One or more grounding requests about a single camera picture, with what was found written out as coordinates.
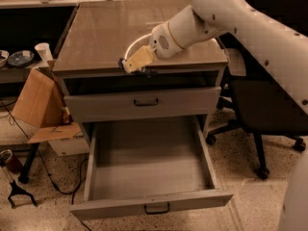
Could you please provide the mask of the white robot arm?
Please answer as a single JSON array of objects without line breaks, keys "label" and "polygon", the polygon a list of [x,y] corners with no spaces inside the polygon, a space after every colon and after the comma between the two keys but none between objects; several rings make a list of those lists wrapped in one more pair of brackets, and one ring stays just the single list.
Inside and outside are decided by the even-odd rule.
[{"label": "white robot arm", "polygon": [[252,56],[266,79],[231,79],[229,89],[239,124],[257,143],[264,135],[308,133],[308,37],[251,6],[248,0],[192,0],[153,28],[147,45],[120,61],[128,73],[157,59],[230,34]]}]

